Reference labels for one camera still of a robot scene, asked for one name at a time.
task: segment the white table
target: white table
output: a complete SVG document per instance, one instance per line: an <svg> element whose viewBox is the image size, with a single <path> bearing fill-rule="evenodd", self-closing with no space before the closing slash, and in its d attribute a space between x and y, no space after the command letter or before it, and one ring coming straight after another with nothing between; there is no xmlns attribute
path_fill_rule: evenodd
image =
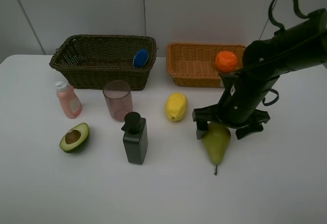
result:
<svg viewBox="0 0 327 224"><path fill-rule="evenodd" d="M233 135L214 176L191 114L218 102L222 89L178 87L158 58L146 88L132 93L149 136L137 166L127 162L123 124L109 116L101 91L76 90L83 111L65 117L54 88L65 79L50 58L15 55L0 65L0 223L326 223L323 66L280 78L264 131ZM180 123L165 117L172 92L189 99ZM60 139L81 122L90 126L89 147L64 153Z"/></svg>

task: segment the wicker basket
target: wicker basket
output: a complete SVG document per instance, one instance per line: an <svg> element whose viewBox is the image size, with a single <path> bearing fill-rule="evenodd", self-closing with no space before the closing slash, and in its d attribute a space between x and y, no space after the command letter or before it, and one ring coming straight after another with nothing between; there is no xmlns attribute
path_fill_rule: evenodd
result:
<svg viewBox="0 0 327 224"><path fill-rule="evenodd" d="M140 49L149 52L143 68L133 67ZM75 35L57 50L50 66L61 72L74 88L102 89L109 81L124 80L132 90L144 89L156 58L151 37Z"/></svg>
<svg viewBox="0 0 327 224"><path fill-rule="evenodd" d="M221 87L216 55L223 50L235 53L239 69L245 48L233 44L173 43L167 48L167 71L179 86Z"/></svg>

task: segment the pear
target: pear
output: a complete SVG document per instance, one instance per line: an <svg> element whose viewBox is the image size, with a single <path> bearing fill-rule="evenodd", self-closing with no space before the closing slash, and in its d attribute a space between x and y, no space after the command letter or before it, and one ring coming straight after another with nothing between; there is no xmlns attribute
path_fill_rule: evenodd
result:
<svg viewBox="0 0 327 224"><path fill-rule="evenodd" d="M216 165L217 175L218 165L221 164L230 142L230 132L228 128L216 123L209 123L208 127L208 132L201 140L210 160Z"/></svg>

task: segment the avocado half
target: avocado half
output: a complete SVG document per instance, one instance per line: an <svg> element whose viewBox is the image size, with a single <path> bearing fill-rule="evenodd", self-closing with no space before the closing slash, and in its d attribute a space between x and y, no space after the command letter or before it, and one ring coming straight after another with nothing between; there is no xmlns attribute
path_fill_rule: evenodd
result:
<svg viewBox="0 0 327 224"><path fill-rule="evenodd" d="M89 127L81 123L68 131L61 139L59 147L66 153L73 153L85 147L89 138Z"/></svg>

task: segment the black bottle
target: black bottle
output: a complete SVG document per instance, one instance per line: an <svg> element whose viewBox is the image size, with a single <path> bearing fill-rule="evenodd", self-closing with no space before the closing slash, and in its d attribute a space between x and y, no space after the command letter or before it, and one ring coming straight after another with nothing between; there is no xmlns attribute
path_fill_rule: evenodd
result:
<svg viewBox="0 0 327 224"><path fill-rule="evenodd" d="M123 142L127 159L132 164L143 164L148 149L147 120L136 112L126 114Z"/></svg>

